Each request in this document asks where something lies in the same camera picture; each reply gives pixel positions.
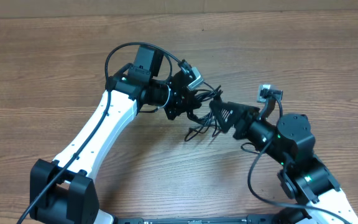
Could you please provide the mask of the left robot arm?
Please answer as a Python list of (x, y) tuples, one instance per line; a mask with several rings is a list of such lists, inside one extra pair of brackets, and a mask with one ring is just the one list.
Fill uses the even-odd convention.
[(106, 74), (101, 101), (72, 142), (50, 162), (39, 159), (30, 172), (30, 204), (18, 222), (115, 223), (100, 209), (96, 176), (123, 129), (143, 105), (163, 108), (169, 119), (188, 109), (204, 79), (196, 67), (165, 49), (136, 43), (134, 62)]

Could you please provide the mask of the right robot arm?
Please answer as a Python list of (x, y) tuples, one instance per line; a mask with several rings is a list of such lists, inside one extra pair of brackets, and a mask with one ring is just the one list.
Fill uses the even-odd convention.
[(358, 223), (339, 182), (314, 153), (315, 136), (303, 114), (279, 114), (275, 125), (266, 119), (280, 100), (270, 97), (263, 109), (213, 100), (209, 107), (222, 131), (234, 128), (234, 139), (248, 139), (257, 157), (266, 154), (282, 165), (280, 185), (294, 204), (265, 203), (282, 210), (268, 217), (268, 223)]

